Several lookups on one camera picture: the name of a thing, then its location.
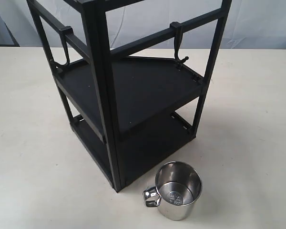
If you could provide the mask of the black hook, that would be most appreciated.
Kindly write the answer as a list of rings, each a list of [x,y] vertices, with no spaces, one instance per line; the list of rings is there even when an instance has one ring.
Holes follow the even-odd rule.
[[[71,34],[71,33],[73,33],[73,29],[71,28],[71,26],[64,26],[61,29],[59,29],[59,32],[58,32],[60,40],[61,40],[61,44],[64,50],[64,54],[66,57],[66,63],[60,64],[54,61],[53,58],[50,60],[51,65],[53,65],[57,69],[60,69],[61,71],[66,70],[70,66],[70,57],[69,57],[69,51],[68,51],[68,46],[66,42],[66,35]]]
[[[174,30],[175,35],[174,35],[174,59],[176,62],[176,67],[178,69],[182,68],[182,65],[189,60],[188,56],[185,56],[183,59],[179,58],[179,49],[182,43],[183,39],[183,26],[181,23],[174,21],[170,24],[170,28]]]

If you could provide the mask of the stainless steel mug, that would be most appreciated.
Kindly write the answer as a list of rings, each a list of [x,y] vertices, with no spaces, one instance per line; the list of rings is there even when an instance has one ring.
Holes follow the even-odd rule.
[[[157,208],[168,219],[187,218],[202,193],[202,181],[189,164],[171,161],[162,165],[155,175],[155,186],[143,191],[146,207]]]

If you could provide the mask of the black metal shelf rack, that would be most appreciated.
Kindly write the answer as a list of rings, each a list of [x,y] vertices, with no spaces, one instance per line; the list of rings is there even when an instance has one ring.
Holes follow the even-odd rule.
[[[196,137],[231,1],[182,22],[183,33],[216,21],[204,75],[176,67],[170,27],[111,49],[106,12],[132,0],[70,0],[85,41],[66,35],[70,66],[59,37],[64,27],[38,1],[27,2],[73,132],[112,188],[119,192]]]

